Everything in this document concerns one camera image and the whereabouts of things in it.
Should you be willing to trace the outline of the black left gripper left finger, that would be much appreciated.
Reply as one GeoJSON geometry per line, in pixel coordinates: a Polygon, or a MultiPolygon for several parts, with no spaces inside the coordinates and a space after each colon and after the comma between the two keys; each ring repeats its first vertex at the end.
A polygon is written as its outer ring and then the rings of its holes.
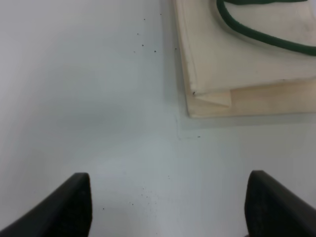
{"type": "Polygon", "coordinates": [[[92,223],[88,173],[75,173],[21,218],[2,237],[87,237],[92,223]]]}

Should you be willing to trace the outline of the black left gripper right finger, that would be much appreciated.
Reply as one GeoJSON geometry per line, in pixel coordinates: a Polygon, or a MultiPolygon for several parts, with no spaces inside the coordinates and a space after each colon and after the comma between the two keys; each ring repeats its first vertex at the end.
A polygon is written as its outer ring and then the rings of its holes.
{"type": "Polygon", "coordinates": [[[316,209],[262,170],[250,173],[244,214],[249,237],[316,235],[316,209]]]}

